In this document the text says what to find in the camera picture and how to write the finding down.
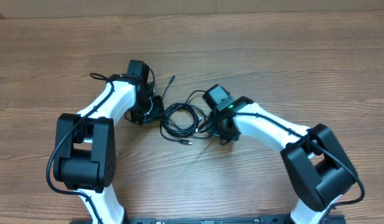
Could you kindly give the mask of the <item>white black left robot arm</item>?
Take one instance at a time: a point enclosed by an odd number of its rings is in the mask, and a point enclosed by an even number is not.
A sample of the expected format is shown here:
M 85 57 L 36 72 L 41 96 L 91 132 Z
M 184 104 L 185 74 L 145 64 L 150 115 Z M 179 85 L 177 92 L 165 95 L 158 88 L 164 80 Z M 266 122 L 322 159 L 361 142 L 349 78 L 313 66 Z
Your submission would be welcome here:
M 128 113 L 138 125 L 161 119 L 162 97 L 155 95 L 155 83 L 142 76 L 90 76 L 105 81 L 106 87 L 85 109 L 59 116 L 46 180 L 57 193 L 79 196 L 90 213 L 89 223 L 127 223 L 126 210 L 113 188 L 115 126 Z

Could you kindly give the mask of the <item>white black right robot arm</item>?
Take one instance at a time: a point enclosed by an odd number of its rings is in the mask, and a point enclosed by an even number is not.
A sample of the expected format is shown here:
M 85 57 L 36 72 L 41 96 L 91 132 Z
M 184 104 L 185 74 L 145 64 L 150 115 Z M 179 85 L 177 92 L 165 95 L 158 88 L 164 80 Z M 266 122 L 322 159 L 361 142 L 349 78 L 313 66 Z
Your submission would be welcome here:
M 356 169 L 326 125 L 290 123 L 244 96 L 204 95 L 204 100 L 212 110 L 210 132 L 225 142 L 250 136 L 281 155 L 299 200 L 288 214 L 273 216 L 273 223 L 344 223 L 329 217 L 331 210 L 364 199 Z

